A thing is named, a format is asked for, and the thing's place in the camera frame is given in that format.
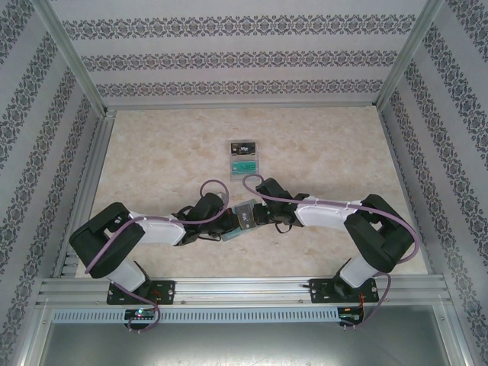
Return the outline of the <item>teal VIP card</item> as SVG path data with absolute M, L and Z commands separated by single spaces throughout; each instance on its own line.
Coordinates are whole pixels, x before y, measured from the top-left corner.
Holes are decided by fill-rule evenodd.
M 232 176 L 257 174 L 258 162 L 256 160 L 232 161 L 230 171 Z

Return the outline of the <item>brushed metal panel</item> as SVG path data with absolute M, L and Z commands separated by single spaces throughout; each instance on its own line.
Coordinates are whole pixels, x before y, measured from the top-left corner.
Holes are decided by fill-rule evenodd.
M 451 366 L 433 333 L 343 331 L 325 323 L 56 324 L 40 366 Z

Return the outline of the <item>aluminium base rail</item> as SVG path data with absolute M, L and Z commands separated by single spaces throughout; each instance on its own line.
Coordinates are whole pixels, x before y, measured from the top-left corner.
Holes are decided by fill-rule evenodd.
M 284 307 L 311 304 L 305 277 L 176 278 L 175 307 Z M 38 307 L 105 306 L 109 282 L 89 278 L 45 279 L 35 300 Z M 451 303 L 447 283 L 439 274 L 394 275 L 385 306 Z

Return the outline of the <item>clear plastic case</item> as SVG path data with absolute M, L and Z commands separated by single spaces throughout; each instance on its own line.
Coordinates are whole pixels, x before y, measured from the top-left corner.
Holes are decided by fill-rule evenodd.
M 242 203 L 240 203 L 240 204 L 237 204 L 236 206 L 239 206 L 239 205 L 241 205 L 241 204 L 252 204 L 252 205 L 254 206 L 255 204 L 257 204 L 257 201 L 256 201 L 255 199 L 251 199 L 251 200 L 248 200 L 248 201 L 244 201 L 244 202 L 242 202 Z M 234 211 L 234 207 L 235 207 L 235 206 L 231 207 L 231 211 L 235 213 L 235 211 Z M 241 229 L 240 229 L 240 227 L 239 227 L 238 229 L 236 229 L 236 230 L 234 230 L 234 231 L 232 231 L 232 232 L 229 232 L 229 233 L 224 233 L 224 234 L 221 236 L 221 238 L 222 238 L 222 240 L 223 240 L 224 242 L 225 242 L 225 241 L 229 241 L 229 240 L 231 240 L 231 239 L 235 239 L 237 236 L 244 235 L 244 234 L 246 234 L 246 233 L 248 233 L 248 232 L 250 232 L 250 231 L 252 231 L 252 230 L 254 230 L 254 229 L 250 229 L 250 230 L 241 230 Z

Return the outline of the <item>aluminium side rail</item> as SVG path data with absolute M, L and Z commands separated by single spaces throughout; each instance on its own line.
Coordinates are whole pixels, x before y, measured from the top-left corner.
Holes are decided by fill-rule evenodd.
M 399 150 L 396 148 L 395 142 L 393 140 L 393 134 L 390 131 L 390 128 L 387 126 L 387 122 L 381 111 L 378 112 L 378 117 L 380 119 L 381 126 L 383 127 L 384 134 L 387 140 L 387 144 L 390 150 L 390 154 L 392 155 L 393 164 L 396 169 L 396 174 L 398 175 L 398 179 L 400 182 L 400 186 L 403 192 L 403 196 L 405 198 L 406 206 L 409 212 L 410 218 L 410 225 L 416 231 L 417 236 L 419 237 L 419 255 L 422 256 L 422 261 L 425 264 L 426 271 L 429 275 L 433 275 L 435 273 L 434 269 L 432 268 L 432 263 L 429 260 L 428 253 L 425 251 L 425 244 L 423 242 L 424 236 L 422 233 L 422 229 L 418 226 L 418 216 L 416 212 L 415 204 L 411 200 L 411 194 L 409 191 L 408 182 L 406 180 L 405 171 L 402 166 L 402 162 L 400 160 L 400 156 L 398 154 Z
M 104 118 L 98 123 L 82 171 L 79 189 L 75 196 L 71 214 L 69 215 L 69 222 L 63 236 L 56 266 L 53 269 L 53 278 L 61 278 L 66 275 L 70 277 L 76 273 L 75 264 L 66 265 L 66 259 L 69 256 L 73 256 L 71 253 L 71 245 L 69 244 L 69 237 L 76 229 L 89 220 L 116 115 L 117 112 L 115 110 L 108 110 Z

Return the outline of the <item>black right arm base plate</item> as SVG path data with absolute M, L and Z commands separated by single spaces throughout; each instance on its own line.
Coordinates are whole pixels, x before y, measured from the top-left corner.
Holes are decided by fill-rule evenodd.
M 373 278 L 367 279 L 360 287 L 351 287 L 341 279 L 312 278 L 307 288 L 312 303 L 358 303 L 361 298 L 365 303 L 379 301 L 377 284 Z

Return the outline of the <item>aluminium frame crossbar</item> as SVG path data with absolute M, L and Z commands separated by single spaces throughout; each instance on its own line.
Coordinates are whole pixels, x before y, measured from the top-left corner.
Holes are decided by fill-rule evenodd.
M 186 104 L 113 104 L 106 108 L 109 111 L 161 111 L 161 110 L 196 110 L 196 109 L 243 109 L 243 108 L 355 108 L 374 107 L 372 102 L 239 102 L 239 103 L 186 103 Z

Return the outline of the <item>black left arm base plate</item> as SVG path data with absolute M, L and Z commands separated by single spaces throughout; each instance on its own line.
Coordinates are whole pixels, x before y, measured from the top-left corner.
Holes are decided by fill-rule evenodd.
M 145 281 L 133 291 L 135 295 L 147 299 L 157 305 L 172 305 L 175 295 L 174 281 Z M 144 305 L 146 302 L 138 300 L 110 284 L 107 295 L 108 305 Z

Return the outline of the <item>aluminium frame post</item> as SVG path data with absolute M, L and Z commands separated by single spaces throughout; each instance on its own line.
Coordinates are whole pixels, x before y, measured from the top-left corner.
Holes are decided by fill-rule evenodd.
M 46 27 L 68 67 L 96 111 L 102 118 L 115 119 L 116 111 L 105 105 L 95 83 L 92 81 L 81 56 L 76 51 L 61 20 L 57 16 L 50 0 L 30 0 L 43 25 Z
M 391 94 L 400 82 L 404 71 L 421 44 L 422 38 L 430 28 L 444 2 L 445 0 L 426 0 L 422 11 L 417 17 L 409 36 L 406 38 L 406 41 L 398 54 L 398 57 L 393 63 L 392 69 L 389 71 L 376 99 L 374 100 L 373 105 L 378 111 L 384 109 Z

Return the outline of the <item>small circuit board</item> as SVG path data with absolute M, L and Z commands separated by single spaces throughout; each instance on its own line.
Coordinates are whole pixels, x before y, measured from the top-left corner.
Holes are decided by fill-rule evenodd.
M 138 308 L 134 310 L 125 310 L 125 321 L 153 321 L 156 318 L 156 311 L 149 308 Z
M 339 319 L 347 326 L 358 325 L 364 319 L 364 311 L 355 308 L 339 308 Z

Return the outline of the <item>clear acrylic card stand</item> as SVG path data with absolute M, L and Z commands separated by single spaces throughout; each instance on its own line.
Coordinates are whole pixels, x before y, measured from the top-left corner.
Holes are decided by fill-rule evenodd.
M 256 154 L 253 155 L 253 156 L 232 156 L 230 154 L 230 144 L 232 142 L 255 142 L 256 143 Z M 258 173 L 259 173 L 258 144 L 257 144 L 257 142 L 255 140 L 231 140 L 231 141 L 229 141 L 229 155 L 230 155 L 230 166 L 231 166 L 231 162 L 232 161 L 238 161 L 238 160 L 256 160 L 258 162 Z M 244 177 L 245 177 L 245 175 L 232 176 L 231 175 L 231 171 L 230 171 L 230 180 L 231 181 L 242 180 Z

